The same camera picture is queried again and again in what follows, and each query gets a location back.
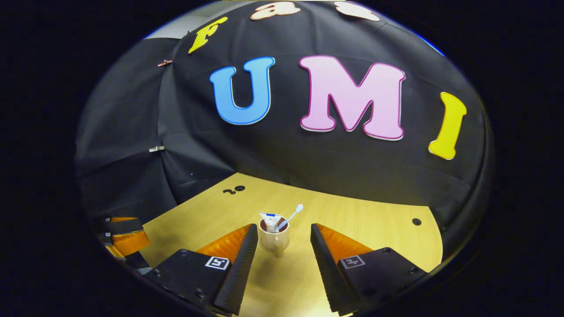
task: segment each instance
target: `letter m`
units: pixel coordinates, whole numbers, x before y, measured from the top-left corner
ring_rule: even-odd
[[[402,112],[401,69],[375,63],[357,85],[343,65],[332,56],[307,56],[299,61],[310,74],[310,108],[300,124],[309,131],[327,132],[336,126],[329,115],[329,98],[347,132],[353,131],[372,104],[372,115],[363,131],[369,137],[399,140],[403,137],[400,126]]]

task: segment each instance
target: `wooden table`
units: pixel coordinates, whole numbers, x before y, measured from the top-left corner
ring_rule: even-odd
[[[223,193],[243,185],[245,190]],[[439,228],[426,206],[385,204],[329,195],[236,173],[143,227],[151,244],[141,250],[151,267],[178,249],[198,250],[211,241],[261,220],[259,212],[289,217],[290,244],[282,258],[257,245],[240,317],[338,316],[331,312],[310,243],[320,223],[372,249],[389,246],[429,272],[440,264]],[[419,226],[412,220],[418,218]]]

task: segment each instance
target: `toothpaste tube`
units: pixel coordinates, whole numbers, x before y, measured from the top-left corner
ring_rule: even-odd
[[[266,232],[270,233],[278,233],[278,221],[282,218],[281,214],[267,214],[267,213],[259,213],[262,219],[265,220],[266,224]]]

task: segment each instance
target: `cup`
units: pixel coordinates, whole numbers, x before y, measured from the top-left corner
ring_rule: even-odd
[[[281,224],[284,220],[286,220],[284,217],[280,218],[278,224]],[[287,248],[290,243],[288,239],[290,223],[284,225],[284,227],[280,229],[280,232],[272,233],[266,231],[265,220],[261,219],[258,228],[258,238],[261,247],[268,252],[274,252],[277,257],[281,257],[282,251]]]

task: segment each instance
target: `toothbrush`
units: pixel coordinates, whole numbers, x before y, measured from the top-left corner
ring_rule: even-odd
[[[288,218],[288,219],[282,221],[282,223],[278,225],[278,231],[280,231],[280,229],[282,229],[282,228],[288,223],[288,221],[290,221],[290,219],[292,219],[292,217],[294,217],[297,213],[299,213],[299,212],[302,211],[302,210],[303,210],[303,205],[302,205],[302,204],[299,204],[299,205],[296,207],[296,211],[290,216],[290,218]]]

